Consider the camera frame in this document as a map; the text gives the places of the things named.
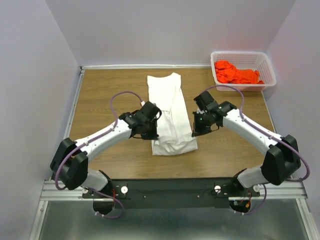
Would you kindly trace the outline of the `white t shirt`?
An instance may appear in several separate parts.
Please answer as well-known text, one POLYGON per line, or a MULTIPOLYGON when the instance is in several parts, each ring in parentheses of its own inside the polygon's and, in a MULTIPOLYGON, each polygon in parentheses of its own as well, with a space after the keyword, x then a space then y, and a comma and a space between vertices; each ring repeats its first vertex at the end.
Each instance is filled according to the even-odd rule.
POLYGON ((192 137, 187 107, 182 92, 181 75, 147 77, 148 98, 161 110, 157 120, 158 139, 151 141, 154 156, 174 156, 198 149, 192 137))

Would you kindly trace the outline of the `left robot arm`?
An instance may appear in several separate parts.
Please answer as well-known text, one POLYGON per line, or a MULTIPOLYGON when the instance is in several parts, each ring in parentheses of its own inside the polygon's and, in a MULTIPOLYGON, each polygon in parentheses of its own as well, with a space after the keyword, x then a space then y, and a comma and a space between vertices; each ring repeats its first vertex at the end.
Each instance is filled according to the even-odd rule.
POLYGON ((153 103, 142 103, 141 109, 125 112, 111 125, 90 136, 61 141, 50 163, 54 175, 68 190, 78 187, 93 189, 101 198, 112 189, 112 180, 101 170, 89 168, 89 162, 113 145, 139 135, 142 140, 157 140, 157 121, 162 111, 153 103))

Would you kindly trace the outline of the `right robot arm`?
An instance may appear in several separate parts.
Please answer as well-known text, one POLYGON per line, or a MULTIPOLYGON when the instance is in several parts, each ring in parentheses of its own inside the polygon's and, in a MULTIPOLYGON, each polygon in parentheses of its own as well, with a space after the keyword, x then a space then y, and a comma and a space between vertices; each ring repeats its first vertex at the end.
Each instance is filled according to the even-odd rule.
POLYGON ((297 140, 293 136, 267 130, 232 103, 218 103, 208 91, 196 96, 194 102, 197 110, 193 112, 193 137, 211 133, 212 125, 224 127, 243 137, 264 156, 262 164, 234 175, 225 187, 228 192, 241 196, 254 185, 279 186, 301 167, 297 140))

